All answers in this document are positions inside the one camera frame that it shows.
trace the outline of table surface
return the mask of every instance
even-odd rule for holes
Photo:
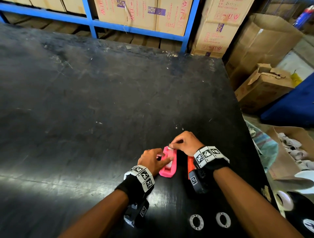
[[[0,237],[58,236],[144,150],[184,130],[257,191],[269,187],[221,59],[4,24],[0,34]],[[177,163],[172,178],[156,177],[145,227],[121,219],[110,237],[244,233],[217,185],[196,195],[180,151]],[[218,226],[218,212],[230,228]]]

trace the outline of blue metal shelf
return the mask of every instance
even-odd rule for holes
[[[93,19],[90,13],[88,0],[83,0],[86,17],[79,17],[79,16],[74,16],[74,15],[70,15],[66,13],[51,12],[44,9],[36,9],[36,8],[26,7],[26,6],[25,7],[17,6],[10,3],[0,3],[0,11],[24,14],[24,15],[34,16],[34,17],[48,18],[48,19],[53,19],[53,20],[58,20],[58,21],[72,22],[72,23],[77,23],[77,24],[82,24],[82,25],[88,25],[90,27],[90,31],[93,38],[98,38],[97,32],[95,30],[95,27],[97,26],[97,27],[102,27],[102,28],[107,28],[107,29],[120,30],[120,31],[126,31],[126,32],[141,34],[141,35],[149,35],[149,36],[155,36],[155,37],[164,38],[164,39],[181,41],[182,42],[181,52],[185,52],[187,49],[187,43],[190,38],[190,33],[193,26],[193,22],[194,22],[194,18],[195,18],[199,1],[200,0],[193,1],[184,36],[173,35],[173,34],[168,34],[168,33],[163,33],[163,32],[158,32],[158,31],[152,31],[152,30],[145,30],[145,29],[124,26],[124,25],[119,25],[119,24],[113,24],[113,23],[108,23],[108,22],[102,22],[100,20]],[[0,21],[4,23],[7,22],[6,18],[1,13],[0,13]]]

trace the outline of blue cloth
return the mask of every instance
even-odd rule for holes
[[[267,124],[311,127],[314,125],[314,73],[261,114]]]
[[[261,163],[264,167],[265,173],[275,162],[278,155],[278,143],[269,137],[266,133],[262,132],[259,128],[246,121],[247,127],[250,127],[256,131],[256,135],[253,137],[255,145],[258,147],[258,155]]]

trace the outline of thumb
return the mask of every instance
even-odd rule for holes
[[[159,162],[159,168],[162,169],[165,167],[167,164],[169,164],[171,161],[173,161],[174,157],[168,157],[164,160],[158,161]]]
[[[169,147],[171,149],[180,149],[181,150],[181,148],[183,147],[183,144],[184,144],[184,142],[183,143],[173,143],[173,144],[169,144]]]

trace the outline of pink tape dispenser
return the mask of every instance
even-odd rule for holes
[[[165,156],[161,157],[161,160],[166,159],[167,157],[174,157],[173,161],[171,161],[169,164],[167,164],[165,167],[163,167],[159,174],[166,178],[171,178],[175,172],[176,172],[176,149],[171,149],[168,146],[164,148],[164,154]]]

